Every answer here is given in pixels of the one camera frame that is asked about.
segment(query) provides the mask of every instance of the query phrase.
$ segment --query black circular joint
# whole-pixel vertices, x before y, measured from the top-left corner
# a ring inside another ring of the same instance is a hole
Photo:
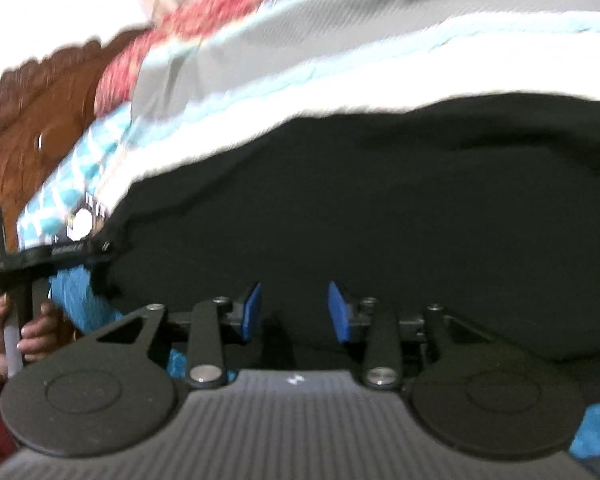
[[[53,354],[5,385],[0,413],[24,446],[66,458],[103,455],[143,441],[168,420],[173,381],[142,352],[105,344],[78,350]]]
[[[419,375],[411,402],[441,441],[508,461],[567,449],[586,407],[570,378],[504,344],[457,346]]]

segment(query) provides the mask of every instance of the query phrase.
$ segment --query gray fabric strip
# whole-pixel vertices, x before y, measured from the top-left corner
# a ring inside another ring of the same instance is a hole
[[[142,67],[132,118],[172,118],[187,103],[306,59],[402,36],[474,12],[600,12],[600,0],[297,0],[168,66]]]

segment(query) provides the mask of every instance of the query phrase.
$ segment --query black fabric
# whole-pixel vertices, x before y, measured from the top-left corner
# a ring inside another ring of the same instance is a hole
[[[124,252],[94,290],[117,289],[123,312],[261,281],[261,318],[276,314],[299,367],[343,359],[332,279],[406,314],[444,304],[547,358],[586,356],[600,352],[600,102],[509,94],[291,120],[133,184],[99,237]]]

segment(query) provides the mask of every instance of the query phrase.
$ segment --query black garment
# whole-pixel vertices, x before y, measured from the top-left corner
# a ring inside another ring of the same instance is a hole
[[[123,312],[260,280],[262,318],[276,313],[301,368],[339,366],[332,279],[405,312],[444,304],[547,358],[592,354],[600,102],[510,94],[292,120],[134,184],[99,237],[126,247],[93,280]]]

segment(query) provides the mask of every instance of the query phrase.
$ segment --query human hand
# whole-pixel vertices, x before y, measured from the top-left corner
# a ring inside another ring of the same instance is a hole
[[[7,374],[7,357],[4,348],[4,323],[9,315],[5,296],[0,297],[0,374]],[[28,362],[40,361],[51,352],[72,340],[74,327],[63,319],[62,311],[51,301],[40,306],[40,316],[22,328],[18,350]]]

